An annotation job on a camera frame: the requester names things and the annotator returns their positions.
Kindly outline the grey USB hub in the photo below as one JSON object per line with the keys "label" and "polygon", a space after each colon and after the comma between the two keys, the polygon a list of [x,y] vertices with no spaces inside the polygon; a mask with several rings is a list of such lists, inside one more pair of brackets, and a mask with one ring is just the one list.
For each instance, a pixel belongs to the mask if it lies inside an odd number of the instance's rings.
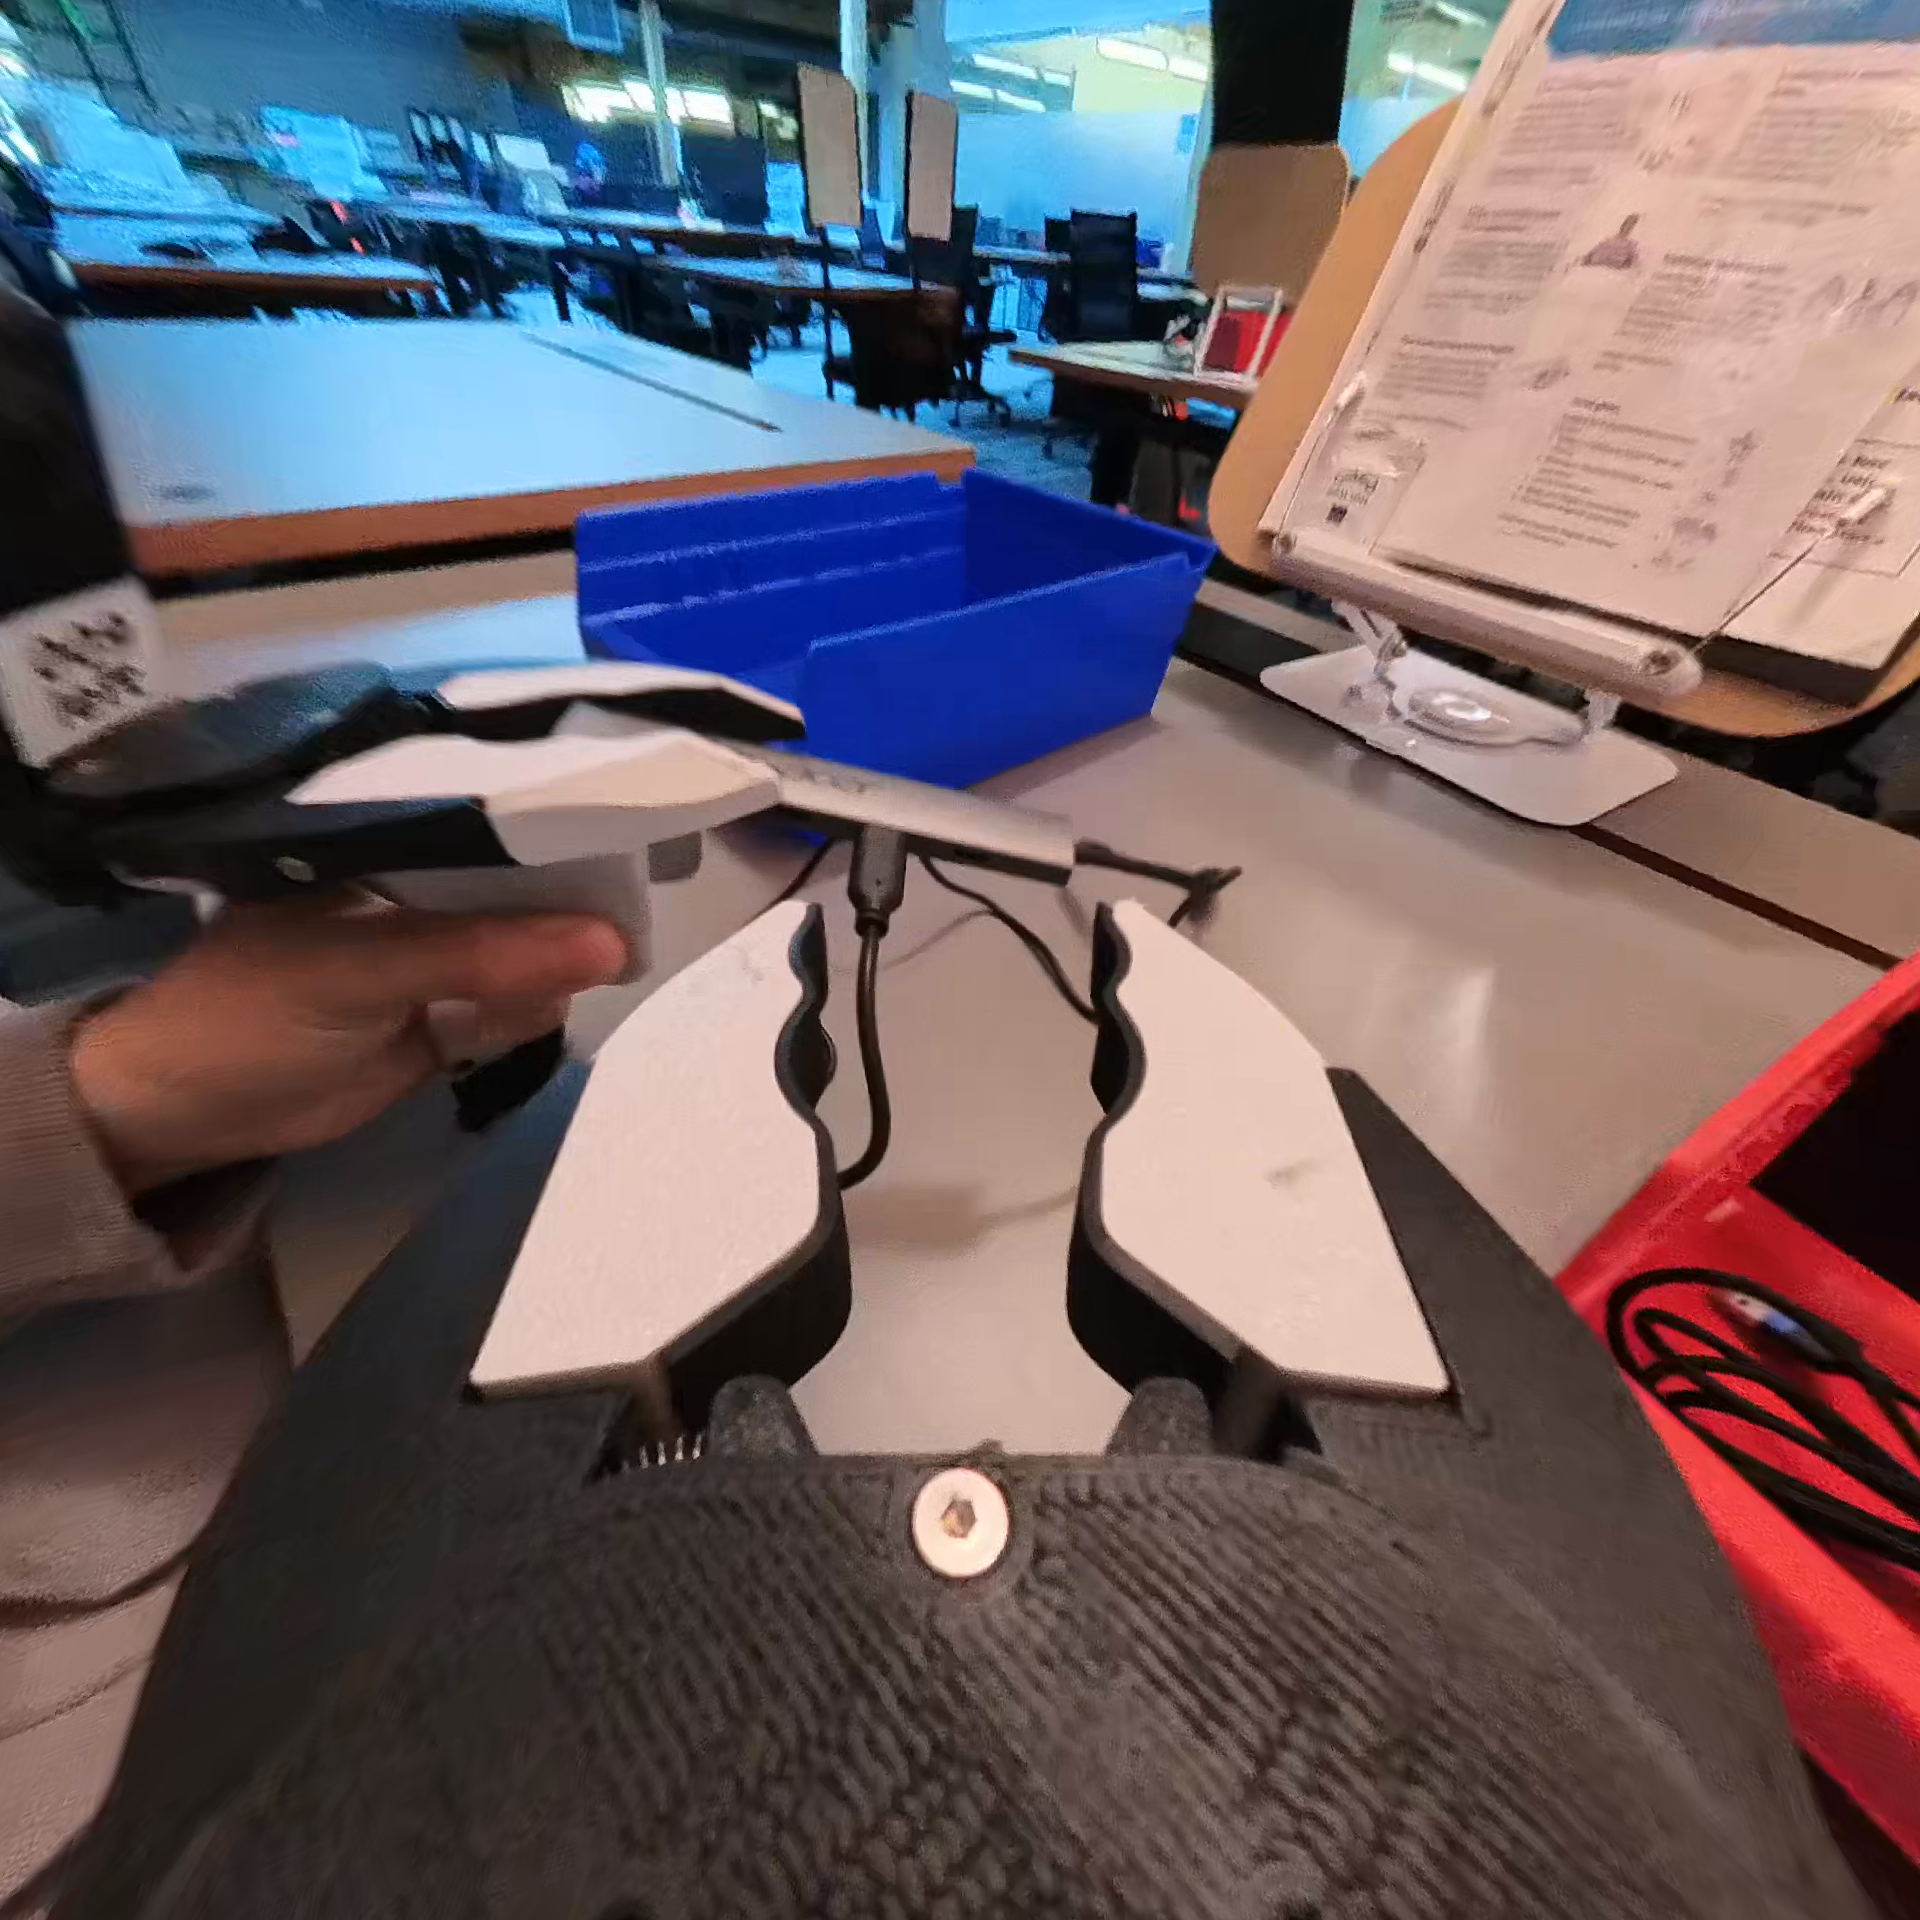
{"label": "grey USB hub", "polygon": [[[945,869],[969,866],[1051,888],[1065,888],[1071,875],[1092,871],[1156,882],[1176,890],[1184,905],[1212,905],[1237,878],[1237,871],[1187,871],[1119,851],[1079,834],[1065,817],[1031,806],[861,771],[798,752],[745,753],[774,770],[774,808],[824,835],[847,838],[854,848],[847,878],[856,935],[854,1027],[868,1062],[880,1057],[880,945],[910,873],[956,890]],[[1024,945],[1046,959],[1053,989],[1073,1013],[1129,1023],[1141,1039],[1197,1049],[1251,1033],[1262,1021],[1253,989],[1235,982],[1225,966],[1193,945],[1182,923],[1163,923],[1134,899],[1101,906],[1094,978],[1086,989],[1067,982],[1065,966],[1036,931],[1024,935]]]}

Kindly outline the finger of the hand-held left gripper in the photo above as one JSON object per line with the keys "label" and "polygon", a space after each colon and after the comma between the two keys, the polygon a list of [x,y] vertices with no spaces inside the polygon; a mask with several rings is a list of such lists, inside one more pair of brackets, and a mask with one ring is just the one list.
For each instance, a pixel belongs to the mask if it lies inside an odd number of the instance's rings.
{"label": "finger of the hand-held left gripper", "polygon": [[641,851],[779,802],[776,771],[684,728],[480,739],[412,735],[335,760],[291,792],[301,806],[469,800],[523,869]]}
{"label": "finger of the hand-held left gripper", "polygon": [[455,674],[431,698],[451,733],[521,742],[567,730],[616,735],[667,726],[748,744],[798,744],[798,706],[763,688],[697,667],[661,662],[576,662],[496,667]]}

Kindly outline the person's left forearm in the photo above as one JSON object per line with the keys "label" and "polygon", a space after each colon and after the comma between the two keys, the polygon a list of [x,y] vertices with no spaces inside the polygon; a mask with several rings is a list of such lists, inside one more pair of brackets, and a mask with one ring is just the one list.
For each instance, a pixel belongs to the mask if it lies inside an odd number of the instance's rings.
{"label": "person's left forearm", "polygon": [[72,1090],[86,1013],[6,1002],[3,1025],[3,1888],[32,1914],[291,1373],[271,1163],[131,1200]]}

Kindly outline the red plastic bin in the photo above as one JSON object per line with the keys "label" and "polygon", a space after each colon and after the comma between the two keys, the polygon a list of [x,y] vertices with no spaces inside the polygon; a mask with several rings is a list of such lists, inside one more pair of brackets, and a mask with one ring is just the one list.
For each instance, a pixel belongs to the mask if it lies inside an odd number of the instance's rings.
{"label": "red plastic bin", "polygon": [[[1605,1221],[1556,1279],[1597,1336],[1614,1285],[1695,1264],[1829,1315],[1916,1387],[1916,1295],[1757,1190],[1766,1166],[1835,1102],[1885,1033],[1916,1014],[1916,1002],[1917,962],[1907,958],[1695,1126]],[[1916,1575],[1813,1541],[1633,1391],[1735,1565],[1799,1743],[1916,1859]]]}

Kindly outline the grey work desk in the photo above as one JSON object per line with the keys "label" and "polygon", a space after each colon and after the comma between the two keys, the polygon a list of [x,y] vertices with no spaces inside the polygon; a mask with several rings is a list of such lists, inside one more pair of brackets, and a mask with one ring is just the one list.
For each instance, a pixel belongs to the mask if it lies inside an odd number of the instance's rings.
{"label": "grey work desk", "polygon": [[[328,655],[581,648],[560,554],[216,591],[160,621],[195,693]],[[1195,938],[1365,1075],[1548,1275],[1873,962],[1916,945],[1896,930],[1862,962],[1361,757],[1195,662],[1167,669],[1150,720],[991,791],[1119,851],[1238,866]],[[800,1382],[803,1415],[828,1451],[1092,1448],[1119,1391],[1065,1319],[1089,1025],[1013,935],[918,871],[878,1008],[896,1129],[847,1200],[853,1314]],[[470,1151],[420,1094],[287,1166],[271,1255],[297,1358]]]}

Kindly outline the tan partition panel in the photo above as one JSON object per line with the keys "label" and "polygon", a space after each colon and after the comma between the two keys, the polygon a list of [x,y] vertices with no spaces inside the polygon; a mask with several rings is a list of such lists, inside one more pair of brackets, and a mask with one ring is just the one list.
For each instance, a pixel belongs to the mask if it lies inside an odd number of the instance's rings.
{"label": "tan partition panel", "polygon": [[903,98],[903,237],[953,237],[958,110],[951,98],[911,86]]}
{"label": "tan partition panel", "polygon": [[856,86],[837,67],[798,63],[804,227],[856,227],[864,210]]}

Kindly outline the red framed sign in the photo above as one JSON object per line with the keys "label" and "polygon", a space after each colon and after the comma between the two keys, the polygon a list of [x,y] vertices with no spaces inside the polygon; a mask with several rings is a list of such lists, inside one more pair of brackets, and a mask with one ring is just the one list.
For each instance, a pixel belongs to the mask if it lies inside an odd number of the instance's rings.
{"label": "red framed sign", "polygon": [[1225,281],[1214,294],[1195,336],[1191,369],[1255,383],[1288,326],[1288,299],[1280,285]]}

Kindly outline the small wooden edged desk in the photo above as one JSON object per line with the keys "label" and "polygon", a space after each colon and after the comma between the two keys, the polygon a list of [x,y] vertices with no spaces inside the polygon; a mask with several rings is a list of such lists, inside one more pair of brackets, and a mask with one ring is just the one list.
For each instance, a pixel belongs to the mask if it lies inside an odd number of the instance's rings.
{"label": "small wooden edged desk", "polygon": [[1086,442],[1088,495],[1116,512],[1131,509],[1145,448],[1215,464],[1256,392],[1251,376],[1182,365],[1160,342],[1013,342],[1005,358],[1049,383],[1045,454]]}

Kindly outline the black bin divider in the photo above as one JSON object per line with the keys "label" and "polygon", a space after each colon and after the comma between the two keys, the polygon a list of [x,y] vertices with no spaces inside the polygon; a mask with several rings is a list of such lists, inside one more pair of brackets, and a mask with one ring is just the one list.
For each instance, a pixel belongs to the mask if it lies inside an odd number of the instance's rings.
{"label": "black bin divider", "polygon": [[1917,1293],[1917,1014],[1885,1033],[1766,1166],[1757,1190],[1869,1273]]}

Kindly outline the black office chair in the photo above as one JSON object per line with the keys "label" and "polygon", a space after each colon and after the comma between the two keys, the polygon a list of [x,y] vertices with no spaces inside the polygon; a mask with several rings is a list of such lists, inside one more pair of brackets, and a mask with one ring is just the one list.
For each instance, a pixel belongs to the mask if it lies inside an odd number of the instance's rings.
{"label": "black office chair", "polygon": [[979,319],[991,302],[975,269],[975,208],[956,208],[945,240],[911,240],[905,255],[907,294],[843,309],[847,346],[823,360],[828,395],[849,389],[856,407],[907,421],[921,405],[945,401],[958,414],[979,401],[1008,425],[1013,405],[985,389],[982,367],[988,350],[1015,333]]}
{"label": "black office chair", "polygon": [[1046,271],[1040,336],[1053,344],[1134,339],[1139,322],[1139,217],[1073,210],[1045,221]]}

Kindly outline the black pillar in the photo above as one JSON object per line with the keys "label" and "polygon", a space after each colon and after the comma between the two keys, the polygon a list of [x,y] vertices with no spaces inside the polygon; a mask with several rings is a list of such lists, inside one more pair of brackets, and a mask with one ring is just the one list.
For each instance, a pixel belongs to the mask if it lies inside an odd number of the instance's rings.
{"label": "black pillar", "polygon": [[1336,141],[1352,1],[1212,1],[1212,144]]}

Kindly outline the wooden document stand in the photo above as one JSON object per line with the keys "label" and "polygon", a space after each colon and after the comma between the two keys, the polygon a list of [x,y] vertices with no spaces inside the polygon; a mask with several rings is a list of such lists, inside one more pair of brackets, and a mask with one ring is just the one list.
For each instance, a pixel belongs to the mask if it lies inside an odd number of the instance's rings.
{"label": "wooden document stand", "polygon": [[1582,826],[1676,776],[1664,752],[1615,726],[1623,706],[1729,735],[1791,735],[1916,683],[1916,627],[1873,678],[1847,678],[1799,655],[1678,639],[1423,569],[1303,554],[1262,535],[1463,98],[1361,175],[1215,473],[1212,526],[1231,561],[1325,599],[1334,616],[1328,650],[1267,667],[1262,688],[1526,823]]}

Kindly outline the brown cardboard panel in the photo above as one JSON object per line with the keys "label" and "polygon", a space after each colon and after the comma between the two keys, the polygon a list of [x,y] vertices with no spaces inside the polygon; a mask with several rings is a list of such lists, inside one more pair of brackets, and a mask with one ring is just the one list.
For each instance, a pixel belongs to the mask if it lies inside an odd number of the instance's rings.
{"label": "brown cardboard panel", "polygon": [[1351,191],[1334,141],[1214,144],[1197,179],[1189,279],[1208,296],[1267,287],[1296,305]]}

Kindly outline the black cable blue silver plug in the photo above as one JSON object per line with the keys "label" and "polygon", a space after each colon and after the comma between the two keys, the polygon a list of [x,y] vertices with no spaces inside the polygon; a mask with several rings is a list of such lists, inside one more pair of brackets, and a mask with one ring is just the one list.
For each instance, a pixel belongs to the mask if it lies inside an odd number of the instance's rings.
{"label": "black cable blue silver plug", "polygon": [[1623,1375],[1827,1547],[1917,1573],[1917,1395],[1832,1319],[1717,1267],[1611,1286],[1599,1336]]}

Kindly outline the blue plastic bin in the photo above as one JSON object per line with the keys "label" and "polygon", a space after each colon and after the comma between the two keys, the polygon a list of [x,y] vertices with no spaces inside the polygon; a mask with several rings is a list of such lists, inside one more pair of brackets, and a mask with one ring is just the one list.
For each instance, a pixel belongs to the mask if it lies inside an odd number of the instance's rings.
{"label": "blue plastic bin", "polygon": [[587,655],[800,709],[807,746],[969,785],[1151,712],[1212,542],[967,471],[579,517]]}

